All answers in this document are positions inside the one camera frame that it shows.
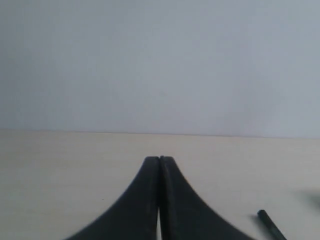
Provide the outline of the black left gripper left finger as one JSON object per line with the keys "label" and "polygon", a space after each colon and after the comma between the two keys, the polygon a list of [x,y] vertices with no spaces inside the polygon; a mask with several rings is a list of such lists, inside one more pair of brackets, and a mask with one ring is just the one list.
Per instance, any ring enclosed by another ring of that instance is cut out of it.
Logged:
{"label": "black left gripper left finger", "polygon": [[146,157],[118,200],[70,240],[155,240],[158,220],[160,162]]}

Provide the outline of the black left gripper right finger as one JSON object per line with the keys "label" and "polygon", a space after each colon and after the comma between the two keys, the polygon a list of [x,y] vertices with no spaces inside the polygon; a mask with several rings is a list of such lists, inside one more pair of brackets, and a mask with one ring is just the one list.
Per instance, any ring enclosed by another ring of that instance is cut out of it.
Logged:
{"label": "black left gripper right finger", "polygon": [[193,190],[173,157],[159,158],[158,208],[163,240],[251,240]]}

